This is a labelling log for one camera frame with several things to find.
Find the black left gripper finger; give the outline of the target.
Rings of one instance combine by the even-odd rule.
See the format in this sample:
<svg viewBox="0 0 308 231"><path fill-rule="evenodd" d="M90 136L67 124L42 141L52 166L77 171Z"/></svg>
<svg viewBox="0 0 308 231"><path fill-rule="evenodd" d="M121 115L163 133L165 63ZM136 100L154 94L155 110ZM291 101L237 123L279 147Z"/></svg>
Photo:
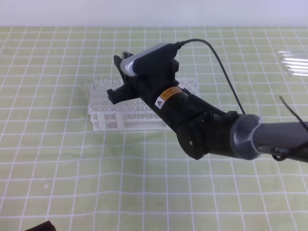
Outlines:
<svg viewBox="0 0 308 231"><path fill-rule="evenodd" d="M25 218L26 231L56 231L55 225L49 216L37 216Z"/></svg>

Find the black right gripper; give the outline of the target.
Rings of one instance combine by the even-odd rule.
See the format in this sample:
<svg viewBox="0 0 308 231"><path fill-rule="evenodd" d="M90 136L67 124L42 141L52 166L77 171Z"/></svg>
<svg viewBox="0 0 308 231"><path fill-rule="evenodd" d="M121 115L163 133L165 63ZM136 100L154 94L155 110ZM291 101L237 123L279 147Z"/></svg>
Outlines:
<svg viewBox="0 0 308 231"><path fill-rule="evenodd" d="M121 56L114 55L113 58L124 84L114 90L107 90L108 99L112 104L132 100L136 94L148 106L162 106L171 96L180 92L179 82L175 79L179 62L175 59L145 74L127 77L120 68L123 61Z"/></svg>

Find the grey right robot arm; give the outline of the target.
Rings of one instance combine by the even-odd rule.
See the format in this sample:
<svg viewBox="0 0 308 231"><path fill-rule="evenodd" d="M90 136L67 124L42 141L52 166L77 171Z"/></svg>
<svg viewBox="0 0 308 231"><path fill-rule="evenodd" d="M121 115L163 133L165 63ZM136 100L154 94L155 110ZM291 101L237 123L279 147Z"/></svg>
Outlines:
<svg viewBox="0 0 308 231"><path fill-rule="evenodd" d="M179 87L175 59L150 65L144 75L122 74L124 84L108 90L108 99L113 104L141 99L176 133L189 157L199 160L210 153L253 160L266 153L276 161L308 160L307 123L262 123L256 115L223 112Z"/></svg>

